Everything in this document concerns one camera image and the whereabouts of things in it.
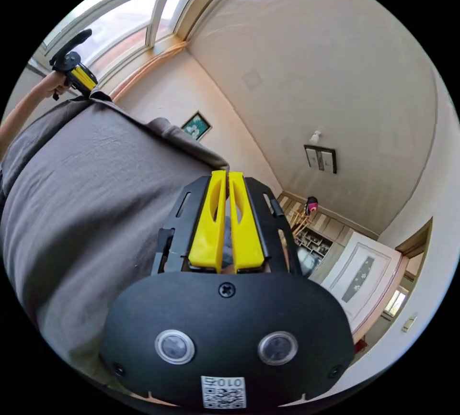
hand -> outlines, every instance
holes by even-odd
[[[34,90],[44,98],[49,98],[54,92],[61,95],[70,88],[70,85],[64,85],[65,80],[66,76],[64,74],[53,70],[34,87]]]

wall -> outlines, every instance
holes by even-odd
[[[177,126],[200,111],[212,125],[201,143],[222,155],[231,170],[263,182],[275,196],[280,194],[278,180],[232,105],[186,51],[148,74],[118,105],[144,121],[166,117]]]
[[[420,268],[420,264],[422,263],[423,259],[423,252],[418,256],[412,257],[407,264],[406,271],[413,274],[414,276],[418,273],[418,269]]]
[[[18,102],[41,80],[42,77],[32,72],[30,69],[25,68],[23,70],[21,76],[18,78],[18,81],[16,82],[16,85],[14,86],[13,91],[11,92],[10,99],[8,100],[8,103],[5,108],[5,113],[3,114],[2,122],[8,116],[8,114],[16,107]],[[75,97],[73,94],[67,93],[64,96],[61,96],[57,102],[53,98],[45,99],[38,105],[38,107],[29,117],[23,128],[28,126],[37,118],[41,117],[56,104],[73,97]]]
[[[372,327],[366,332],[366,343],[369,347],[374,346],[390,328],[391,321],[385,319],[382,316],[379,316],[377,321],[372,325]]]
[[[350,388],[387,368],[417,340],[438,309],[460,255],[460,124],[446,87],[435,72],[438,92],[436,135],[425,170],[408,203],[380,235],[379,242],[396,247],[433,217],[424,266],[411,296],[387,333],[325,397]],[[408,332],[403,324],[417,314]]]

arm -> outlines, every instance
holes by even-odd
[[[35,85],[6,117],[0,125],[0,160],[3,160],[11,142],[40,102],[52,96],[54,91],[64,94],[69,89],[68,86],[64,86],[65,79],[65,75],[55,71],[51,72]]]

qr code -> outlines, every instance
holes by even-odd
[[[206,409],[246,408],[243,377],[201,377],[203,406]]]

screw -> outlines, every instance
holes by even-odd
[[[125,376],[125,369],[121,364],[118,364],[115,362],[113,364],[114,372],[119,376],[119,377],[124,377]]]
[[[327,375],[327,378],[335,378],[337,376],[337,374],[340,372],[340,370],[342,370],[342,365],[337,365],[337,366],[334,366],[332,367],[332,369],[329,371],[328,375]]]
[[[231,282],[224,282],[219,286],[219,294],[228,299],[235,295],[235,286]]]

